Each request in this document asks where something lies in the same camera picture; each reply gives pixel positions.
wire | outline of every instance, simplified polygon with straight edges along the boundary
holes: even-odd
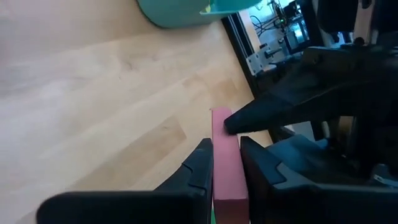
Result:
[[[275,22],[277,21],[278,18],[276,16],[271,18],[271,19],[268,19],[268,20],[266,20],[264,22],[261,22],[260,19],[257,16],[250,16],[250,18],[257,20],[257,23],[252,22],[252,24],[253,24],[253,26],[254,26],[254,28],[256,30],[256,33],[257,33],[258,37],[260,37],[261,34],[263,34],[265,31],[277,28],[276,25],[275,25]]]
[[[257,9],[258,11],[261,11],[261,9],[262,9],[264,6],[261,5],[261,7],[259,7],[259,4],[256,4],[255,7],[256,7],[256,9]]]

